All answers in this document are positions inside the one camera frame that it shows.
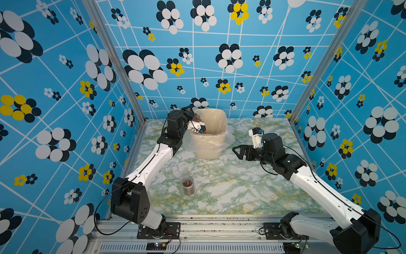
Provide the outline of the cream plastic trash bin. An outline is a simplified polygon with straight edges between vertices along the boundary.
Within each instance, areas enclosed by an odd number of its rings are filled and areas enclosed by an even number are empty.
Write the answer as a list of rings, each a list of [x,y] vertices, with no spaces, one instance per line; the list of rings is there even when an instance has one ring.
[[[205,134],[192,134],[192,149],[197,158],[218,159],[226,149],[227,117],[219,109],[197,109],[204,124]]]

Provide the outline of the aluminium corner post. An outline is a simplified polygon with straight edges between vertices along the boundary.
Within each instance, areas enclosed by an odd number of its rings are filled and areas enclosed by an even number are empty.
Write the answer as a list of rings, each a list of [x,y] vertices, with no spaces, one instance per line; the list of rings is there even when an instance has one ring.
[[[84,0],[83,3],[84,3],[84,6],[85,6],[90,18],[92,19],[92,21],[96,25],[96,28],[98,29],[98,34],[99,34],[100,40],[101,40],[102,44],[104,45],[105,50],[107,51],[107,54],[117,73],[117,76],[123,85],[125,93],[127,94],[132,106],[134,107],[134,111],[141,123],[141,126],[143,126],[145,124],[145,116],[137,101],[137,98],[135,97],[135,93],[130,84],[129,78],[126,75],[124,67],[121,64],[120,57],[119,57],[117,51],[115,50],[115,47],[114,47],[113,41],[110,37],[110,34],[108,32],[107,26],[103,22],[101,12],[98,10],[97,3],[96,3],[96,1],[91,1],[91,0]]]
[[[334,35],[330,45],[328,46],[326,52],[321,58],[321,61],[318,64],[310,83],[306,86],[306,88],[302,92],[298,100],[298,103],[296,104],[294,110],[292,111],[292,116],[289,119],[289,122],[292,126],[294,126],[294,122],[299,116],[299,113],[303,110],[310,93],[316,88],[318,82],[322,78],[327,67],[330,65],[330,62],[332,61],[335,52],[342,45],[344,39],[347,37],[348,33],[350,32],[351,28],[353,27],[355,21],[359,17],[362,9],[364,8],[367,2],[368,2],[367,0],[356,0],[350,6],[346,20],[343,22],[343,24],[340,26],[340,28]]]

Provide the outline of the left clear tea jar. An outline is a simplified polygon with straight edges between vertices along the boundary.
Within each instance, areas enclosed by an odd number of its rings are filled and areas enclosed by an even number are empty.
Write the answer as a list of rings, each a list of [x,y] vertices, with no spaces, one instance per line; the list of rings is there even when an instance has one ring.
[[[191,196],[195,193],[195,180],[192,176],[185,176],[181,181],[184,194]]]

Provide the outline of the left green circuit board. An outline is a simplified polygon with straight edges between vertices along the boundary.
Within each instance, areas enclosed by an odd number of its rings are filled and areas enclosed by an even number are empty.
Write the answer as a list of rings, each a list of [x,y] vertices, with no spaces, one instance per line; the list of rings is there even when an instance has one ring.
[[[146,251],[158,251],[165,252],[167,249],[167,243],[165,242],[148,242]]]

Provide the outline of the aluminium front rail frame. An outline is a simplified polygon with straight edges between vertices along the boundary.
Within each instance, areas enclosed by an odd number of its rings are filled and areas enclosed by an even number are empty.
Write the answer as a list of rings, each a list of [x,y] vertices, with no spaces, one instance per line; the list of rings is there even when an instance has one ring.
[[[173,215],[168,223],[180,223],[179,237],[171,240],[166,249],[153,248],[153,244],[164,240],[138,239],[141,232],[137,224],[129,223],[117,216],[100,221],[102,236],[94,233],[87,254],[285,254],[288,245],[298,243],[294,253],[337,254],[332,245],[307,233],[308,240],[294,237],[284,240],[274,236],[266,238],[259,233],[265,223],[279,223],[281,215]]]

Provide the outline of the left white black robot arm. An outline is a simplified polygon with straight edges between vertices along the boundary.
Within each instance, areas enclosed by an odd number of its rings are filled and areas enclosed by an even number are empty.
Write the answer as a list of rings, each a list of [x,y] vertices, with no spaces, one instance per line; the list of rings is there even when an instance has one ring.
[[[188,130],[198,133],[206,130],[204,122],[191,106],[168,113],[161,135],[149,156],[132,173],[113,182],[112,191],[108,194],[112,214],[126,219],[128,223],[144,226],[156,238],[174,235],[167,229],[166,217],[150,207],[148,188],[157,173],[180,149]]]

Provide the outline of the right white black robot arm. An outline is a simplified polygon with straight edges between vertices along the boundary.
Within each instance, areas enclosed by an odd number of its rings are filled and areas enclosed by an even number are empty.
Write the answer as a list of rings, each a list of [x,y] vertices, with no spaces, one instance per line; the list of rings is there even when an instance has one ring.
[[[333,245],[342,254],[367,254],[380,239],[381,216],[372,208],[363,209],[326,184],[298,155],[288,154],[275,133],[250,135],[252,145],[232,149],[238,159],[270,165],[275,174],[295,184],[321,205],[332,222],[290,212],[280,220],[276,232],[285,239],[303,236]]]

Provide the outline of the small tea jar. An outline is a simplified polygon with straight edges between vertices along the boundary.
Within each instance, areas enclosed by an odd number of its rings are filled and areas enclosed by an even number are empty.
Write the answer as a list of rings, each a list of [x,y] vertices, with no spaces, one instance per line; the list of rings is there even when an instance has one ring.
[[[201,115],[198,112],[194,113],[194,116],[191,121],[193,124],[204,124]]]

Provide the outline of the right green circuit board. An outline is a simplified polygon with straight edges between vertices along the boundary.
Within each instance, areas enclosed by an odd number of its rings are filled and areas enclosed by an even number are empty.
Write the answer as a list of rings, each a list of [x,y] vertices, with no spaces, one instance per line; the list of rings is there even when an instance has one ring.
[[[285,254],[300,254],[301,248],[297,243],[284,243],[284,252]]]

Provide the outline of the clear jar lid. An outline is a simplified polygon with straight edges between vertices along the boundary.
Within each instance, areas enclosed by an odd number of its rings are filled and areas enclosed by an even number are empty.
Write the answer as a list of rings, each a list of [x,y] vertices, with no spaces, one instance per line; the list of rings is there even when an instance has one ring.
[[[236,174],[238,173],[238,170],[237,170],[236,168],[234,168],[234,167],[231,167],[231,168],[228,170],[228,172],[229,172],[231,175],[236,175]]]

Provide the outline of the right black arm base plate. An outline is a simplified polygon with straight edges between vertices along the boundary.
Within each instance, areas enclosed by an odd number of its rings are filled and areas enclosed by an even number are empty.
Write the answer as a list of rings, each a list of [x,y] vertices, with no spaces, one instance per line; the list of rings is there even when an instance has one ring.
[[[304,241],[309,239],[308,236],[294,233],[291,226],[286,223],[264,223],[258,233],[265,236],[267,240]]]

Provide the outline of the right aluminium corner post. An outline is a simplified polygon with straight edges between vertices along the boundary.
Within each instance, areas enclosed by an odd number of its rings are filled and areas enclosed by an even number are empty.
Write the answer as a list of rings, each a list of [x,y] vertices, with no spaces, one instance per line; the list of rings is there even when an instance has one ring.
[[[303,110],[310,93],[316,88],[318,82],[322,78],[327,67],[330,65],[330,62],[332,61],[335,52],[342,45],[344,39],[347,37],[348,33],[350,32],[351,28],[353,27],[355,21],[359,17],[362,9],[364,8],[367,2],[368,2],[367,0],[356,0],[350,6],[346,20],[343,22],[343,24],[340,26],[340,28],[334,35],[330,45],[328,46],[326,52],[321,58],[321,61],[318,64],[310,83],[306,86],[306,88],[302,92],[298,100],[298,103],[296,104],[294,110],[292,111],[292,116],[289,119],[289,122],[292,126],[294,126],[294,122],[299,116],[299,113]]]

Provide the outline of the green circuit board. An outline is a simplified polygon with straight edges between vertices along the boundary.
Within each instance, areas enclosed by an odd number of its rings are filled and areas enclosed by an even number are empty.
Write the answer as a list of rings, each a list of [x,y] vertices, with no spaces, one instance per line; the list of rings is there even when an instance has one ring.
[[[284,243],[284,252],[285,254],[300,254],[301,248],[297,243]]]
[[[146,251],[158,251],[165,252],[167,249],[167,243],[165,242],[148,242]]]

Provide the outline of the clear plastic bin liner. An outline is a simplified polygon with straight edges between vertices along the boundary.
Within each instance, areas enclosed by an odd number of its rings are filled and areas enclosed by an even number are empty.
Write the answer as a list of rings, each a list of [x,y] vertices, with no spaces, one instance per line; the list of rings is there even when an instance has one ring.
[[[205,126],[203,134],[188,130],[183,139],[186,151],[194,152],[201,159],[216,159],[235,141],[234,128],[227,123],[224,111],[219,109],[196,109],[195,114],[203,122],[194,123],[191,127]]]

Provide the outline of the left aluminium corner post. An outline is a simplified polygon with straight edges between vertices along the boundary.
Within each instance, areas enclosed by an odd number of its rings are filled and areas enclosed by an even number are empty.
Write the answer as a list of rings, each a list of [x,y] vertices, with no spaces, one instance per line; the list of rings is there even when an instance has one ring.
[[[91,1],[91,0],[84,0],[83,3],[84,3],[84,6],[85,6],[90,18],[92,19],[92,21],[96,25],[96,28],[98,29],[98,34],[99,34],[100,40],[101,40],[102,44],[104,45],[105,50],[107,51],[107,54],[117,73],[117,76],[123,85],[125,93],[127,94],[132,106],[134,107],[134,111],[141,123],[141,126],[143,126],[145,124],[145,116],[137,101],[137,98],[135,97],[135,93],[130,84],[129,78],[126,75],[124,67],[121,64],[120,57],[119,57],[117,51],[115,50],[115,47],[114,47],[113,41],[110,37],[110,34],[108,32],[107,26],[103,22],[101,12],[98,10],[97,3],[96,3],[96,1]]]

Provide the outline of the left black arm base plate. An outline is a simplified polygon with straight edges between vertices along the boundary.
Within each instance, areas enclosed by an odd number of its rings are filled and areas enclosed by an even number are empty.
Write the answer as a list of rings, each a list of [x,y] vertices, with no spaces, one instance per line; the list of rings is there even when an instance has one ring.
[[[144,225],[139,226],[137,239],[141,240],[169,240],[179,239],[181,223],[179,222],[165,222],[157,229],[151,229]]]

